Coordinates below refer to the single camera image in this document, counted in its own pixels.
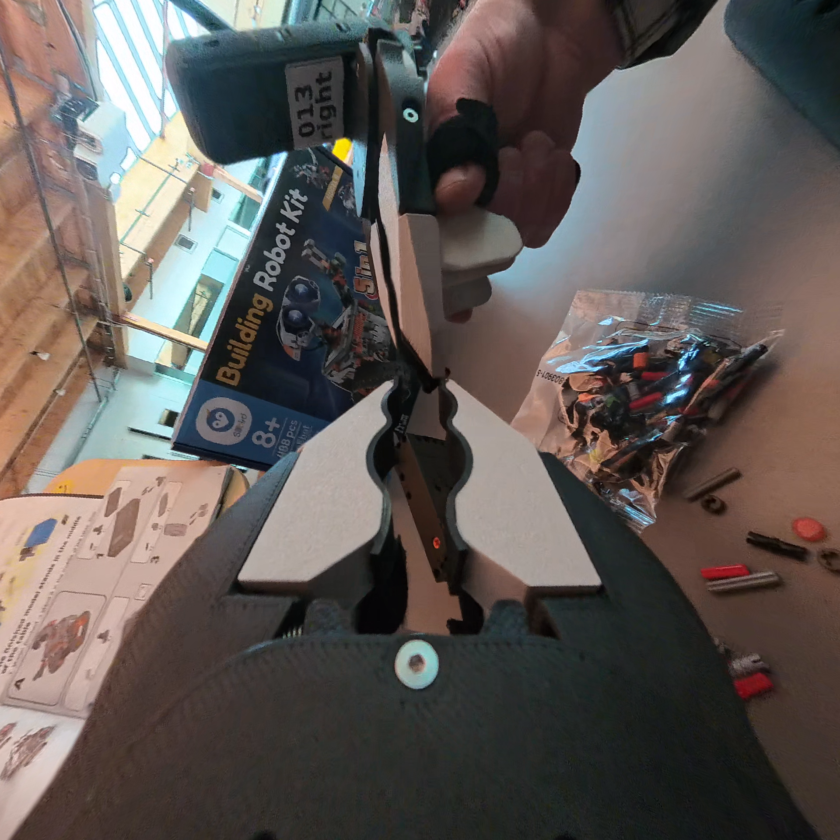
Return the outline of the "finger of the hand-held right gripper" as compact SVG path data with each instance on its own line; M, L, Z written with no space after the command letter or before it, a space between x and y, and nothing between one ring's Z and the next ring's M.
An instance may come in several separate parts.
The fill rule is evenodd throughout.
M378 215L372 232L375 234L379 262L381 295L386 302L388 318L395 335L404 334L404 277L401 248L401 204L396 177L396 162L389 138L384 138L379 152L378 174Z
M445 324L439 222L406 212L396 227L396 299L404 338L434 378L445 374L441 332Z

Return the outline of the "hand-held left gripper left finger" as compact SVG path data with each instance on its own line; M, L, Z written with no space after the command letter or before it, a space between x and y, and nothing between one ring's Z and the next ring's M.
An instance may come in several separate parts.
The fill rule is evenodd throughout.
M401 407L389 379L304 445L239 571L248 592L334 599L361 632L401 628L404 544L386 485Z

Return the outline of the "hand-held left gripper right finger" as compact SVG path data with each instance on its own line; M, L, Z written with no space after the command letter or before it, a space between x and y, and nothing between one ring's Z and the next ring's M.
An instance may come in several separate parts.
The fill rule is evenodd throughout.
M495 604L589 595L604 581L535 445L454 379L439 387L446 431L444 574L459 599L451 632L478 632Z

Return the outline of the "black battery box block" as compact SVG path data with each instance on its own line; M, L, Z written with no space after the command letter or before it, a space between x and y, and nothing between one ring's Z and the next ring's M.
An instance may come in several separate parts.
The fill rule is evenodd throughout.
M405 432L396 441L396 471L415 524L438 582L446 582L451 594L464 594L468 557L461 535L456 497L472 468L468 441L455 427L458 399L451 379L438 388L439 419L445 438Z

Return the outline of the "black connector pin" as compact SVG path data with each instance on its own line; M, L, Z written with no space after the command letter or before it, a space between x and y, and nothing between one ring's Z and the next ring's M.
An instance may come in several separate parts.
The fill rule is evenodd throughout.
M779 537L756 532L754 529L748 531L746 542L759 549L796 561L808 561L811 558L811 551L808 547L782 539Z

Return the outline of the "grey desk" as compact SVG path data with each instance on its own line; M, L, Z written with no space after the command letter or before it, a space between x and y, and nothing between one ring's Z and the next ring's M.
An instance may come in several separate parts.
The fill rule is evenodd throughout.
M584 288L781 307L784 339L674 477L644 538L711 629L765 655L776 688L748 704L825 838L839 838L839 574L746 544L821 519L839 548L839 152L736 52L725 1L671 57L615 68L585 98L579 182L549 241L522 252L474 321L446 331L459 382L504 418ZM698 501L684 492L744 475ZM772 569L774 588L714 594L701 568Z

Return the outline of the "person's right hand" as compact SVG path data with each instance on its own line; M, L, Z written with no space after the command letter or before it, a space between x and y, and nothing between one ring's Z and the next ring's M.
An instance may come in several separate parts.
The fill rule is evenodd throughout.
M529 248L562 224L579 182L574 147L586 95L622 62L606 1L475 1L432 71L428 122L459 99L489 104L499 121L499 185L489 209Z

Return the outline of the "blue toy kit box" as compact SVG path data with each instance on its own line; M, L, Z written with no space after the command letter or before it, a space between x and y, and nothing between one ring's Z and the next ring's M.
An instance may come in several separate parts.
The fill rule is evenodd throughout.
M286 154L174 448L268 469L396 369L352 169L324 147Z

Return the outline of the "clear bag of building parts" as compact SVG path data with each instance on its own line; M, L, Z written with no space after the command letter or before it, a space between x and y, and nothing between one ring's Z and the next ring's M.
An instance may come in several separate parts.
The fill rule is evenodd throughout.
M782 337L772 304L579 289L512 425L641 532Z

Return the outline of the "dark grey axle rod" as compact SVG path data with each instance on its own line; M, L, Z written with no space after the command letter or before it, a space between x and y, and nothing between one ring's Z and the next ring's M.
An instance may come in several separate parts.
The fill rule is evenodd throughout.
M716 489L732 484L734 481L739 479L744 475L742 469L738 467L729 467L712 477L706 477L685 489L684 498L686 501L698 501L709 494L714 494Z

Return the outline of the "light grey axle rod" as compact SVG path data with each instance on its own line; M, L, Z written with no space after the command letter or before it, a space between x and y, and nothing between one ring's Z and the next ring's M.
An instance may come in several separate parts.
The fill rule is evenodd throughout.
M764 569L739 577L709 579L708 589L714 594L729 594L749 589L774 588L784 584L782 577L772 571Z

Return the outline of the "instruction booklet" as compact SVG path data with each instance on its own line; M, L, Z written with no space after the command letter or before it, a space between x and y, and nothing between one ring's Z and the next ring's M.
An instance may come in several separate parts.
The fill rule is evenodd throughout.
M102 497L2 499L2 838L69 757L131 619L222 511L131 468Z

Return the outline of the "dark teal cloth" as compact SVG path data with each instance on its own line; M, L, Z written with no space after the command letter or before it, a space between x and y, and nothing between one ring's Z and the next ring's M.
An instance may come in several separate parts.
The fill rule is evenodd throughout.
M731 1L734 45L839 145L839 1Z

